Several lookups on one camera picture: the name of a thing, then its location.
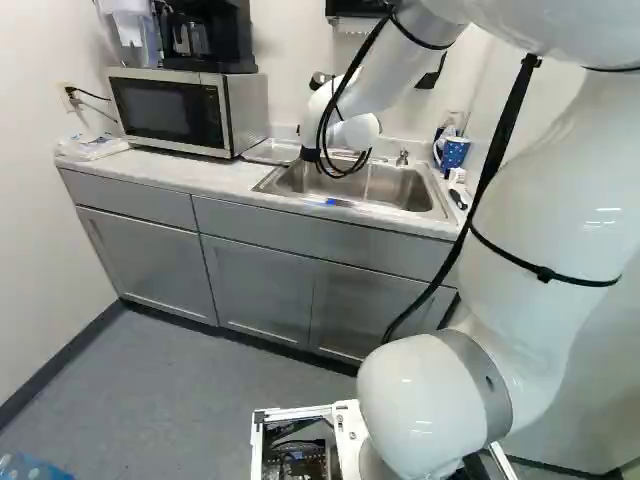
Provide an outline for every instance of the countertop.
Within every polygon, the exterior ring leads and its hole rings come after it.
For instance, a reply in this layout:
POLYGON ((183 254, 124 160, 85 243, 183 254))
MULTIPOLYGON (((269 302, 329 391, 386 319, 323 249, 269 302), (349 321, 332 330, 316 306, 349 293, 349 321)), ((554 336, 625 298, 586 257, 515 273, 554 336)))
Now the countertop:
MULTIPOLYGON (((449 195, 445 195, 444 182, 440 179, 437 179, 441 187, 440 197, 448 203, 448 213, 451 215, 451 221, 448 222, 426 219, 420 217, 419 213, 402 212, 398 215, 392 209, 364 212, 251 191, 274 168, 282 168, 273 165, 141 149, 131 149, 89 162, 69 157, 56 157, 55 162, 59 168, 101 177, 441 240, 455 240, 464 221, 463 214, 456 212, 457 208, 449 195)), ((413 167, 429 168, 421 162, 413 167)))

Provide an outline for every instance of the gray carpet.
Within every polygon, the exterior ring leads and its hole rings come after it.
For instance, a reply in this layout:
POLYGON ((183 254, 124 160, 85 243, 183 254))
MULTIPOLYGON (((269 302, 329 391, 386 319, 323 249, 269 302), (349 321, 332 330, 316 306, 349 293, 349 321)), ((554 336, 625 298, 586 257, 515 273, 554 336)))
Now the gray carpet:
POLYGON ((251 412, 353 398, 336 373, 126 312, 0 435, 79 480, 248 480, 251 412))

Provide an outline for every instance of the sink basin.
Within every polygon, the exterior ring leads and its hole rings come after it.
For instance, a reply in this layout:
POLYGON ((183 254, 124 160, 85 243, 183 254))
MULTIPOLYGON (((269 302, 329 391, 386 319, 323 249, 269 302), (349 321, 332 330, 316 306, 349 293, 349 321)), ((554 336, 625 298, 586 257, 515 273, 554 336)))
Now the sink basin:
MULTIPOLYGON (((353 165, 351 158, 332 158, 340 169, 353 165)), ((394 210, 446 219, 441 202, 434 202, 433 178, 408 167, 395 167, 369 161, 362 170, 334 179, 318 172, 316 166, 296 160, 287 169, 277 168, 253 191, 284 197, 297 197, 313 203, 361 210, 394 210)))

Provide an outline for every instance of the faucet handle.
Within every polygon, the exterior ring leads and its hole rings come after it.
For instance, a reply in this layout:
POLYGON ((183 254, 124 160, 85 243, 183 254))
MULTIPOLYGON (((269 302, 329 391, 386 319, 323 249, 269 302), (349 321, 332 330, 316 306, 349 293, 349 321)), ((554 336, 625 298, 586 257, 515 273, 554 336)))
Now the faucet handle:
POLYGON ((396 167, 406 167, 409 165, 409 151, 406 148, 400 150, 400 156, 396 160, 396 167))

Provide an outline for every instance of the blue cup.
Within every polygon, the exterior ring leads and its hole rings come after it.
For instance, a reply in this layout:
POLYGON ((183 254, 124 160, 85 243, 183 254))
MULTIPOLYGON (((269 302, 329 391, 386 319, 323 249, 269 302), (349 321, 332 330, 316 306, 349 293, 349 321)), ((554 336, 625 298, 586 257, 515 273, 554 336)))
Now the blue cup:
POLYGON ((468 138, 447 137, 447 141, 442 149, 440 171, 445 173, 447 170, 461 166, 467 156, 467 153, 469 153, 470 147, 471 140, 468 138))

